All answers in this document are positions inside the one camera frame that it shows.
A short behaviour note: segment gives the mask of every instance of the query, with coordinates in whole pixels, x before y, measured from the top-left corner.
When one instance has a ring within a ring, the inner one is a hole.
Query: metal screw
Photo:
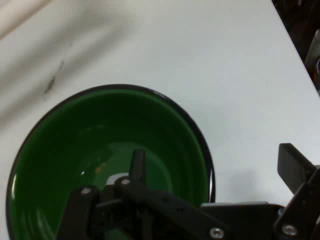
[[[290,237],[296,236],[298,234],[298,230],[295,226],[290,224],[284,224],[282,226],[282,232]]]
[[[225,236],[225,232],[219,227],[211,228],[209,234],[213,239],[223,239]]]
[[[85,187],[84,189],[81,190],[81,194],[88,194],[91,192],[91,189],[88,187]]]
[[[130,180],[129,180],[129,179],[123,179],[123,180],[121,181],[121,184],[123,184],[123,185],[129,184],[129,183],[130,183]]]

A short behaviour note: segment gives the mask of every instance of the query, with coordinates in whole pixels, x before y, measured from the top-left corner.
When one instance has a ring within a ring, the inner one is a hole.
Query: black plastic part
[[[274,224],[274,232],[278,239],[288,239],[282,232],[284,224],[297,229],[295,240],[309,240],[312,234],[319,236],[320,217],[320,169],[317,169],[308,182],[296,192],[284,209],[283,214]]]
[[[91,212],[99,199],[99,189],[96,186],[86,186],[71,192],[56,240],[91,240]]]
[[[271,240],[280,208],[283,206],[265,202],[210,203],[201,210],[227,224],[236,240]]]
[[[221,228],[224,231],[223,239],[232,239],[227,225],[170,193],[150,190],[133,180],[129,184],[121,184],[119,179],[114,186],[123,194],[123,198],[155,212],[157,216],[164,218],[162,223],[169,222],[176,226],[176,233],[181,233],[183,239],[212,240],[209,235],[211,228]]]
[[[145,183],[146,181],[146,153],[143,149],[136,149],[132,154],[129,178],[133,181]]]
[[[293,194],[315,170],[316,167],[291,143],[279,145],[278,173]]]

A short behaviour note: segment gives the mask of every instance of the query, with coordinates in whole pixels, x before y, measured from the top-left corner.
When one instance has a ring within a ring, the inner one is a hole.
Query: white table
[[[287,204],[279,143],[320,163],[319,96],[271,1],[56,0],[0,41],[0,53],[1,239],[24,138],[94,86],[140,85],[181,105],[209,145],[217,202]]]

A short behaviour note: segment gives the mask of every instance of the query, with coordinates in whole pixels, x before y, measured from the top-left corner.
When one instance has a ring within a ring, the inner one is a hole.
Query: bowl rim
[[[210,154],[209,147],[207,145],[207,142],[205,140],[205,137],[203,136],[202,132],[200,131],[199,127],[195,123],[195,121],[190,117],[190,115],[180,106],[178,105],[175,101],[173,101],[171,98],[163,95],[162,93],[147,88],[143,86],[138,86],[138,85],[132,85],[132,84],[107,84],[107,85],[100,85],[100,86],[95,86],[91,87],[85,90],[82,90],[74,95],[69,96],[65,100],[61,101],[57,105],[55,105],[53,108],[51,108],[43,117],[40,118],[40,120],[33,126],[33,128],[30,130],[28,133],[27,137],[24,139],[23,143],[21,144],[11,167],[10,170],[10,175],[8,178],[8,184],[6,188],[6,197],[5,197],[5,217],[6,217],[6,225],[7,225],[7,230],[8,230],[8,235],[10,240],[15,240],[14,237],[14,231],[13,231],[13,226],[11,222],[11,217],[10,217],[10,195],[11,195],[11,189],[12,189],[12,184],[13,184],[13,178],[14,178],[14,173],[16,171],[16,165],[18,162],[18,158],[21,154],[22,149],[24,148],[25,144],[28,142],[29,138],[32,136],[36,128],[47,119],[49,115],[51,115],[54,111],[56,111],[58,108],[60,108],[62,105],[78,98],[86,94],[90,94],[93,92],[97,91],[104,91],[104,90],[133,90],[133,91],[138,91],[138,92],[143,92],[147,93],[150,95],[153,95],[154,97],[159,98],[160,100],[164,101],[167,103],[170,107],[172,107],[175,111],[177,111],[181,117],[186,121],[186,123],[189,125],[193,133],[195,134],[195,137],[200,145],[201,151],[203,153],[203,158],[205,161],[205,166],[207,170],[207,177],[208,177],[208,202],[209,203],[214,203],[216,199],[216,186],[215,186],[215,171],[214,171],[214,165],[213,165],[213,160]]]

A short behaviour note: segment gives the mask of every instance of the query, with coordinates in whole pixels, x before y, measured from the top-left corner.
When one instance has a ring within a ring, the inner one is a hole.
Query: black bracket
[[[135,240],[320,240],[320,169],[292,144],[279,146],[278,173],[294,193],[284,208],[267,202],[205,203],[200,208],[145,185],[145,153],[136,150],[128,177],[102,191],[69,196],[57,240],[104,240],[120,229]]]

